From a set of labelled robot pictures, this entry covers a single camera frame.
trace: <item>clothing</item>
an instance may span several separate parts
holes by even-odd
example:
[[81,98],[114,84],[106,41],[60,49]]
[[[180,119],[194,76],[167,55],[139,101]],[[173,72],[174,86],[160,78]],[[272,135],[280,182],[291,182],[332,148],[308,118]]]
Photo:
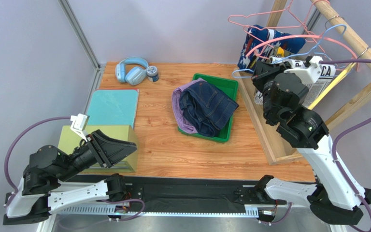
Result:
[[186,88],[190,87],[190,85],[192,85],[196,82],[199,82],[199,81],[205,82],[205,80],[202,79],[202,78],[194,80],[194,81],[192,81],[188,84],[185,84],[183,86],[180,86],[180,87],[176,88],[173,91],[172,96],[171,96],[172,110],[174,112],[174,117],[175,117],[175,120],[177,121],[178,127],[180,129],[182,129],[184,132],[189,133],[189,134],[195,134],[195,133],[198,133],[198,132],[193,125],[191,125],[186,119],[184,119],[183,111],[180,109],[179,99],[180,99],[181,93]]
[[207,137],[218,135],[239,105],[207,82],[196,82],[180,96],[183,117]]
[[[254,26],[260,29],[263,29],[262,26],[259,26],[259,25],[254,25]],[[262,41],[268,41],[268,40],[272,40],[275,38],[280,38],[283,36],[291,35],[289,33],[282,33],[282,32],[279,32],[273,29],[258,30],[257,28],[250,28],[249,33],[251,35],[256,36]],[[245,57],[245,54],[247,54],[255,46],[261,44],[262,41],[254,38],[251,35],[246,36],[243,49],[241,50],[240,59],[237,64],[240,69],[254,70],[255,68],[257,57],[254,55],[254,52],[249,57]],[[293,54],[297,54],[300,51],[300,49],[304,46],[304,44],[305,44],[304,38],[291,38],[291,39],[285,39],[285,40],[280,40],[280,41],[270,43],[270,45],[273,47],[281,47],[283,50],[287,52],[291,52]],[[263,47],[260,47],[257,52],[261,52],[262,49]],[[269,57],[271,53],[272,53],[272,47],[267,46],[261,55],[263,57]]]

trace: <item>gray floor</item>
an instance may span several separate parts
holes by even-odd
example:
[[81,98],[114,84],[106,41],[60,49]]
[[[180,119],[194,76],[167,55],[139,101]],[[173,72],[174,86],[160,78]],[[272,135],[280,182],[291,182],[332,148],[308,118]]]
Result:
[[[279,208],[278,218],[285,213]],[[89,215],[58,215],[54,232],[69,230],[58,226],[60,222],[69,228],[91,225],[107,219],[106,216]],[[79,232],[330,232],[330,227],[316,218],[309,209],[293,208],[280,224],[271,227],[258,224],[251,218],[224,217],[139,217],[124,222],[104,222],[92,227],[78,230]]]

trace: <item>yellow box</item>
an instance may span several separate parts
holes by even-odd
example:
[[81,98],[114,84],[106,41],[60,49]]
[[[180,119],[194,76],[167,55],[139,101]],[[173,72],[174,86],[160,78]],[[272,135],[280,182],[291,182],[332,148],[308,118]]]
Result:
[[[130,125],[89,125],[86,126],[86,131],[91,133],[100,129],[105,135],[110,138],[129,141],[137,145],[137,150],[131,155],[125,157],[122,161],[115,164],[112,168],[101,168],[98,164],[94,164],[91,168],[84,172],[135,172],[137,170],[138,150],[140,142]],[[67,154],[71,154],[75,147],[79,145],[81,137],[74,133],[70,126],[64,126],[61,131],[58,148]]]

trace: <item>metal ring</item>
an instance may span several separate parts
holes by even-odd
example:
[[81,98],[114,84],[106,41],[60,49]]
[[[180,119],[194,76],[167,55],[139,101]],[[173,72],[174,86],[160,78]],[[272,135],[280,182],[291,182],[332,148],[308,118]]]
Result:
[[327,23],[328,23],[329,21],[331,21],[332,19],[335,19],[335,18],[342,18],[342,19],[344,20],[344,17],[339,16],[339,15],[336,15],[336,16],[331,17],[331,18],[328,19],[328,20],[326,21],[326,23],[324,24],[324,27],[326,28],[326,30],[328,29],[328,28],[327,28]]
[[362,57],[362,56],[364,55],[364,53],[366,53],[369,49],[370,49],[370,46],[368,46],[368,47],[366,48],[366,50],[364,50],[364,51],[360,54],[360,56],[357,57],[357,59],[360,59],[360,57]]

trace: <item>blue headphones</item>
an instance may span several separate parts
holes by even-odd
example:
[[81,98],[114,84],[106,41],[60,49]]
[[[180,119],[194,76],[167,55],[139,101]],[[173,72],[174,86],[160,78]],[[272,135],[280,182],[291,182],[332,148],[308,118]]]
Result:
[[122,60],[115,67],[115,76],[120,83],[128,82],[130,85],[135,86],[141,83],[147,76],[145,69],[140,67],[134,67],[126,75],[126,64],[138,64],[145,68],[148,67],[148,63],[145,59],[139,57],[129,57]]

